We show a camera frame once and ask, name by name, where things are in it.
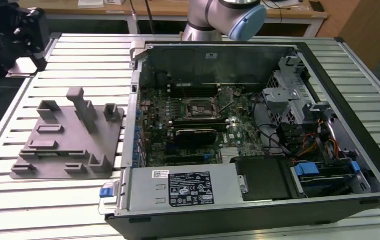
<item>gray plastic holder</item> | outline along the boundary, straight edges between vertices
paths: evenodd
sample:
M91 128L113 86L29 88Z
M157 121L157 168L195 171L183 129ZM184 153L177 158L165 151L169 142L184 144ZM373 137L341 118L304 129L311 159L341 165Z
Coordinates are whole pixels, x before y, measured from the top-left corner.
M108 179L123 127L123 108L93 106L84 89L70 87L73 106L41 101L28 142L12 167L13 179Z

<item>black label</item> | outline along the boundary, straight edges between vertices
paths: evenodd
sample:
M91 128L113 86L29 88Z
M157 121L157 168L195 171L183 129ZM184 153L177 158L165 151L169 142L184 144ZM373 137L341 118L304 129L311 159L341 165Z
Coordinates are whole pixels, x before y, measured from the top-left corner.
M175 207L215 204L208 171L169 174L169 205Z

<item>desk leg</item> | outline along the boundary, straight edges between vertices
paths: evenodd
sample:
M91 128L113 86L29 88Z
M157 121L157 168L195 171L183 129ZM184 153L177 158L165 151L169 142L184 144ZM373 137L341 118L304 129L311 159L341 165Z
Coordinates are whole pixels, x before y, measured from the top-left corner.
M323 18L316 18L311 21L311 24L307 28L305 33L304 33L305 38L315 38L316 37L317 32L321 29L323 23L324 23Z
M139 23L137 21L135 20L135 18L132 17L132 15L127 16L125 17L125 21L128 23L128 29L129 29L129 34L140 34L139 33Z

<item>motherboard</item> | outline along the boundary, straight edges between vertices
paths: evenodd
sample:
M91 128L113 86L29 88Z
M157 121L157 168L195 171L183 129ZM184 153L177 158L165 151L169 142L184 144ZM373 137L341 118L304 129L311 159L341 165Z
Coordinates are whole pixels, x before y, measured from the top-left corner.
M220 164L263 155L253 96L239 86L143 89L147 167Z

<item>slotted metal surface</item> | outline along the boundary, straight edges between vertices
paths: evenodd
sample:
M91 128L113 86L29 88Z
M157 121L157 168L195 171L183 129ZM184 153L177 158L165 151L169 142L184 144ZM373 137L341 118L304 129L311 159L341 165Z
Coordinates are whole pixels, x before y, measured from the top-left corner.
M10 167L34 127L41 100L69 106L68 87L84 87L95 105L115 103L127 109L132 70L132 41L177 41L177 36L64 34L48 59L46 71L28 79L0 126L0 239L101 239L123 237L99 215L99 191L111 180L13 180ZM260 37L257 42L304 41L332 77L351 107L380 145L380 83L345 46L331 38ZM320 98L323 93L315 85ZM116 161L121 161L123 143ZM380 239L380 209L320 226L300 226L180 239Z

